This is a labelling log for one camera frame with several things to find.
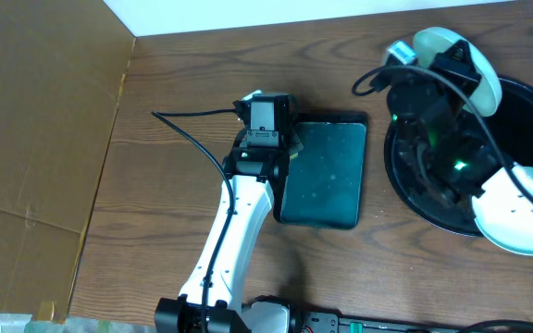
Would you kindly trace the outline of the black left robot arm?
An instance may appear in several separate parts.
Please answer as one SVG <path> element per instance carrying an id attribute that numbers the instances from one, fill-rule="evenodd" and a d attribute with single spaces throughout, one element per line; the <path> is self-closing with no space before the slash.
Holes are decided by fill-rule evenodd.
<path id="1" fill-rule="evenodd" d="M 177 299 L 155 309 L 159 332 L 290 332 L 291 309 L 280 302 L 243 306 L 248 266 L 260 229 L 280 209 L 294 134 L 292 98 L 257 90 L 231 109 L 243 123 L 223 161 L 217 214 L 202 254 Z"/>

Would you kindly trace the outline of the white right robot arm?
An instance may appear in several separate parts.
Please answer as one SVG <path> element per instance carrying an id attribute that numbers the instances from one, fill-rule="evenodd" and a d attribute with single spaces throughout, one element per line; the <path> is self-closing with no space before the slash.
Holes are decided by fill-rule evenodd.
<path id="1" fill-rule="evenodd" d="M 387 95 L 384 162 L 401 199 L 439 228 L 533 256 L 533 87 L 463 38 L 393 43 L 364 81 Z"/>

